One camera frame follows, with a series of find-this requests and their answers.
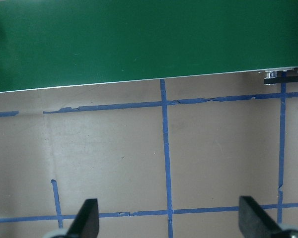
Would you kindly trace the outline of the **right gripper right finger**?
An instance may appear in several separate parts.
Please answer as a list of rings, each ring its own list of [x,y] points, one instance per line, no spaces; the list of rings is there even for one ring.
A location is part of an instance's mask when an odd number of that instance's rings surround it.
[[[288,237],[251,196],[239,197],[238,227],[244,238]]]

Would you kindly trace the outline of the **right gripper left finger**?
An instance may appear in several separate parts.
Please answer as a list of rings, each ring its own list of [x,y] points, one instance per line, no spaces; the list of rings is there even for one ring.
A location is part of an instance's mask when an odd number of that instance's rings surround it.
[[[66,232],[67,238],[97,238],[99,234],[99,210],[97,198],[87,199]]]

